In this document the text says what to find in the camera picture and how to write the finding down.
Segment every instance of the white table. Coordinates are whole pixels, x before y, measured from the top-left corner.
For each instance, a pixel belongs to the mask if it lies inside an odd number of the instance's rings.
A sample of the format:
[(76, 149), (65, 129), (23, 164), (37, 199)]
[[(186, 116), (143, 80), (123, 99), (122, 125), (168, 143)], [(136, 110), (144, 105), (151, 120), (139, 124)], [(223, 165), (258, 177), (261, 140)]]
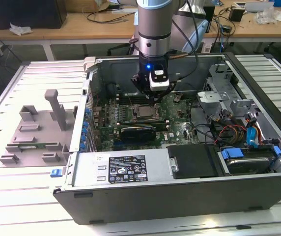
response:
[[(72, 109), (78, 103), (85, 77), (82, 60), (21, 66), (0, 97), (0, 155), (21, 119), (18, 111), (22, 105), (51, 109), (43, 95), (46, 89), (55, 88), (65, 109)], [(0, 235), (281, 235), (281, 201), (262, 211), (80, 226), (52, 196), (51, 191), (64, 179), (50, 178), (51, 169), (0, 168)], [(251, 229), (238, 230), (237, 225)]]

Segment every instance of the power supply label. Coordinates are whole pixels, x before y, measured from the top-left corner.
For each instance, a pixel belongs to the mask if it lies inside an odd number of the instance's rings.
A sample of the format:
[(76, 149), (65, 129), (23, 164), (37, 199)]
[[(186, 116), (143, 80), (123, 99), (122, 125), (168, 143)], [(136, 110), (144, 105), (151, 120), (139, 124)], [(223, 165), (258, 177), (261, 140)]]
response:
[(145, 156), (109, 158), (109, 183), (148, 181)]

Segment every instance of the gray plastic part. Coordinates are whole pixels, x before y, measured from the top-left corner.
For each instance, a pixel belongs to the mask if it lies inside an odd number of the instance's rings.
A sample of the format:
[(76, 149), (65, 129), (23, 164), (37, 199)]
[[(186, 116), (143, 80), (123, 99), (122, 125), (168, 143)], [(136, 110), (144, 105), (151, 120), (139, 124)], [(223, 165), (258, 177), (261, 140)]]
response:
[(67, 146), (64, 144), (62, 148), (62, 155), (65, 158), (66, 162), (68, 162), (68, 157), (70, 156), (69, 149)]
[[(38, 112), (33, 106), (24, 106), (21, 109), (22, 118), (27, 118), (28, 121), (21, 120), (4, 154), (4, 157), (15, 155), (18, 161), (5, 159), (1, 167), (65, 166), (67, 164), (75, 123), (74, 110), (65, 110), (62, 105), (58, 104), (58, 106), (59, 113), (65, 121), (64, 131), (61, 131), (57, 120), (52, 119), (50, 112)], [(43, 159), (43, 153), (56, 153), (56, 156), (45, 156)]]
[(61, 130), (65, 130), (66, 121), (65, 121), (65, 110), (60, 107), (60, 104), (57, 100), (58, 91), (56, 89), (48, 89), (44, 95), (45, 99), (50, 102), (56, 120), (60, 126)]
[(42, 159), (44, 162), (57, 162), (60, 161), (60, 157), (56, 152), (44, 152), (42, 154)]
[(34, 136), (15, 137), (13, 143), (34, 143), (36, 141)]
[(34, 121), (33, 115), (38, 114), (34, 106), (23, 106), (21, 111), (19, 112), (23, 121)]
[(21, 132), (39, 131), (40, 130), (40, 125), (39, 124), (21, 125), (18, 129)]
[[(65, 118), (65, 109), (64, 109), (63, 104), (60, 104), (60, 108), (61, 108), (63, 117)], [(50, 111), (50, 115), (51, 115), (52, 120), (56, 120), (56, 115), (54, 114), (53, 111)]]
[(9, 146), (5, 148), (8, 152), (21, 152), (22, 150), (18, 146)]
[(1, 156), (0, 161), (3, 164), (16, 164), (19, 161), (19, 158), (15, 154), (3, 155)]
[(62, 149), (61, 143), (46, 145), (48, 151), (59, 151)]

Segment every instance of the red wire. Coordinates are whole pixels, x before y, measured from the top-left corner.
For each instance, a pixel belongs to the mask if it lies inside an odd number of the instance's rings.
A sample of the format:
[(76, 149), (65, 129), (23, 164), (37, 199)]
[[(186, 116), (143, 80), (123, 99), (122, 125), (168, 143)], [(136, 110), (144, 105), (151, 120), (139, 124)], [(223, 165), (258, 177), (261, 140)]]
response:
[(241, 126), (241, 125), (237, 125), (237, 124), (234, 124), (234, 125), (226, 125), (226, 126), (222, 129), (222, 131), (220, 131), (218, 137), (220, 137), (220, 135), (222, 134), (222, 132), (223, 132), (227, 127), (232, 127), (232, 126), (241, 127), (244, 131), (247, 131), (247, 130), (246, 130), (243, 126)]

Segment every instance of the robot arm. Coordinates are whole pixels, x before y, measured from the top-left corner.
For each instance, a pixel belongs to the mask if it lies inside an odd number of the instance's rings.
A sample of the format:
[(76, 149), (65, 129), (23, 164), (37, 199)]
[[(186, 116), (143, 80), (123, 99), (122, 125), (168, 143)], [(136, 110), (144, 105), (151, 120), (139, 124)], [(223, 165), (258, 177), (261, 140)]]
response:
[(168, 75), (172, 16), (186, 0), (110, 0), (138, 7), (138, 39), (140, 68), (132, 78), (133, 84), (149, 99), (158, 102), (171, 92)]

